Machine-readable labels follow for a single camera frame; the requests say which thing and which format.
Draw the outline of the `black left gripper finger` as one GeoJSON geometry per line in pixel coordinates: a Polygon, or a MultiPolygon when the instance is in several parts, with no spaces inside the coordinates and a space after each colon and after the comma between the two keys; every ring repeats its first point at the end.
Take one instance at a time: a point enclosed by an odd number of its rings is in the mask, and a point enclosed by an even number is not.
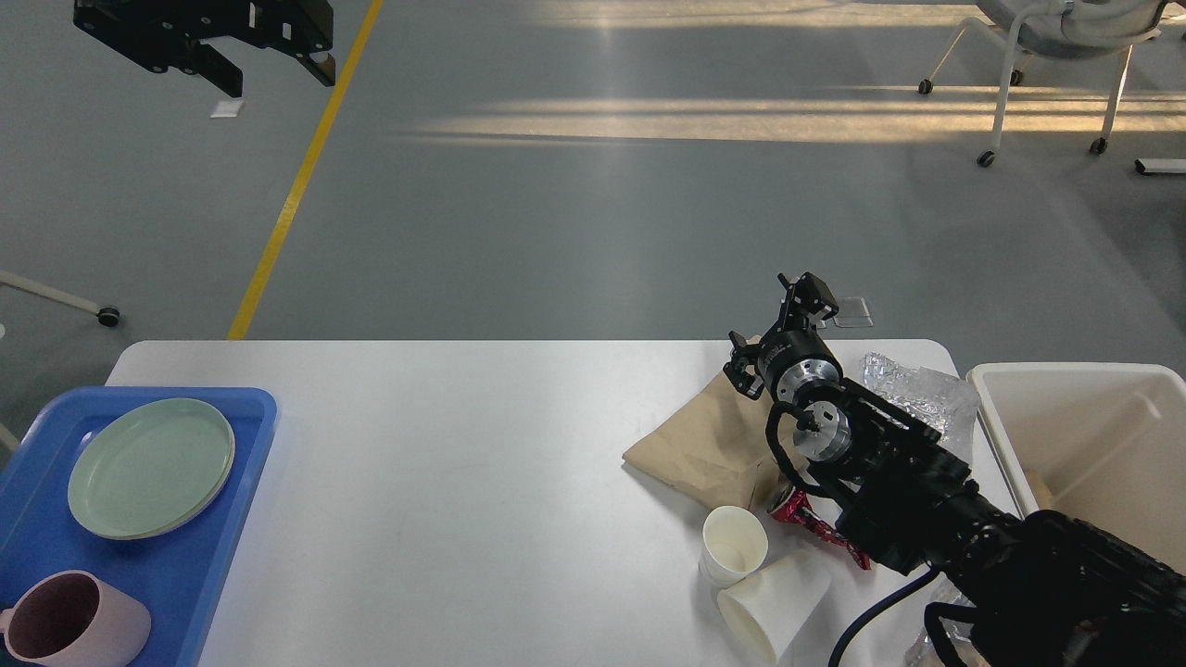
{"type": "Polygon", "coordinates": [[[254,44],[293,57],[323,87],[337,83],[334,9],[329,1],[251,1],[254,44]]]}
{"type": "Polygon", "coordinates": [[[196,75],[231,99],[243,96],[243,74],[213,46],[186,34],[133,34],[123,53],[145,69],[164,74],[168,68],[196,75]]]}

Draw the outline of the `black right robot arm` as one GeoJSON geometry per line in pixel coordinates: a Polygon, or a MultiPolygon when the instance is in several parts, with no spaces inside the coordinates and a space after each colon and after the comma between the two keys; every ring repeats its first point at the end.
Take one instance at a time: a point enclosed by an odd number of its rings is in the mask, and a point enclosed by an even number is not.
{"type": "Polygon", "coordinates": [[[827,662],[839,666],[863,625],[944,574],[967,596],[924,608],[944,666],[962,662],[948,621],[969,625],[991,666],[1182,665],[1182,574],[1063,512],[999,510],[940,432],[844,375],[817,331],[839,315],[825,282],[809,271],[777,279],[774,324],[755,343],[729,335],[725,377],[745,398],[772,398],[776,468],[792,489],[839,504],[839,535],[895,573],[927,565],[852,621],[827,662]]]}

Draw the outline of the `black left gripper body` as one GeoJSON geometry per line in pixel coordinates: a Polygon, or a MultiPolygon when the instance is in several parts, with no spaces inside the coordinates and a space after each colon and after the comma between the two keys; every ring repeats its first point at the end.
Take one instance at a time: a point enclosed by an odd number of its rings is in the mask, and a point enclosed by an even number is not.
{"type": "Polygon", "coordinates": [[[261,1],[76,1],[74,20],[102,42],[130,46],[232,37],[264,47],[279,39],[261,1]]]}

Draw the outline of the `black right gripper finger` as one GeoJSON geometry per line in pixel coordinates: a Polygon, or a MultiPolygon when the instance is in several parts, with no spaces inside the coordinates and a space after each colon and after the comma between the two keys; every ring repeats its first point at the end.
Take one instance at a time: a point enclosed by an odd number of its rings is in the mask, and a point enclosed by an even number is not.
{"type": "Polygon", "coordinates": [[[723,366],[723,375],[741,396],[757,401],[765,389],[765,380],[757,369],[761,347],[737,331],[729,331],[728,341],[732,350],[729,361],[723,366]]]}
{"type": "Polygon", "coordinates": [[[827,284],[811,271],[791,279],[779,273],[776,279],[785,291],[776,316],[776,332],[809,331],[816,333],[825,320],[839,316],[839,300],[827,284]]]}

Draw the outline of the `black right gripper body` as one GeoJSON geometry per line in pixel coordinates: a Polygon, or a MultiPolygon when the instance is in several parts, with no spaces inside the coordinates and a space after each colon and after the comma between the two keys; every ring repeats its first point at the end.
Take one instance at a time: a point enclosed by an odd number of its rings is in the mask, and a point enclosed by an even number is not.
{"type": "Polygon", "coordinates": [[[842,366],[814,331],[782,331],[759,343],[755,371],[774,401],[791,401],[804,385],[839,383],[842,366]]]}

